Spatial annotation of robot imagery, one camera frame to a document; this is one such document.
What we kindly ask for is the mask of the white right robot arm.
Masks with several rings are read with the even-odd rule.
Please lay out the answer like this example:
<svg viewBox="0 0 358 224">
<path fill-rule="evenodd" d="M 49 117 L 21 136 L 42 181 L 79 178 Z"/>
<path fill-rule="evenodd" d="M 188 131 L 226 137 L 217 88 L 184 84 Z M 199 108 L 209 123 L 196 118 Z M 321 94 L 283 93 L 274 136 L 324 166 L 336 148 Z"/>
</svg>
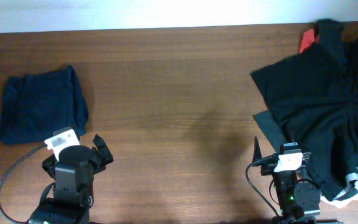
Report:
<svg viewBox="0 0 358 224">
<path fill-rule="evenodd" d="M 320 189 L 310 179 L 299 179 L 297 172 L 305 168 L 310 153 L 296 142 L 280 146 L 278 153 L 263 157 L 259 141 L 254 138 L 254 153 L 248 166 L 259 167 L 262 176 L 271 176 L 279 210 L 273 209 L 272 223 L 316 223 L 320 214 Z"/>
</svg>

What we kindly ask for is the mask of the navy blue shorts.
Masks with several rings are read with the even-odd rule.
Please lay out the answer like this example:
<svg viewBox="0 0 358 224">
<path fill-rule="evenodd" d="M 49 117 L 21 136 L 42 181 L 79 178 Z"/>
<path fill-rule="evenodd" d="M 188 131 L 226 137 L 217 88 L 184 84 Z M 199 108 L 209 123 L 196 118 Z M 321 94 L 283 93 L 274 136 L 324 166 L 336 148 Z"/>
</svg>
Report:
<svg viewBox="0 0 358 224">
<path fill-rule="evenodd" d="M 86 134 L 89 111 L 75 69 L 10 77 L 2 95 L 0 141 L 26 144 L 71 126 Z"/>
</svg>

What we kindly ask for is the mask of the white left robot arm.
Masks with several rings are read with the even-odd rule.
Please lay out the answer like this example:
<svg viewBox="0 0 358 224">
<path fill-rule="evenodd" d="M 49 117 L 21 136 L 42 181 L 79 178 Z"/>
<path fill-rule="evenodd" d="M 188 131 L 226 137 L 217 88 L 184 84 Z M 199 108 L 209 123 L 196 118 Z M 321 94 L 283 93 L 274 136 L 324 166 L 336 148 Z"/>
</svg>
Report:
<svg viewBox="0 0 358 224">
<path fill-rule="evenodd" d="M 94 146 L 65 146 L 42 167 L 55 180 L 42 192 L 29 224 L 87 224 L 94 204 L 94 175 L 114 161 L 104 139 L 96 135 Z"/>
</svg>

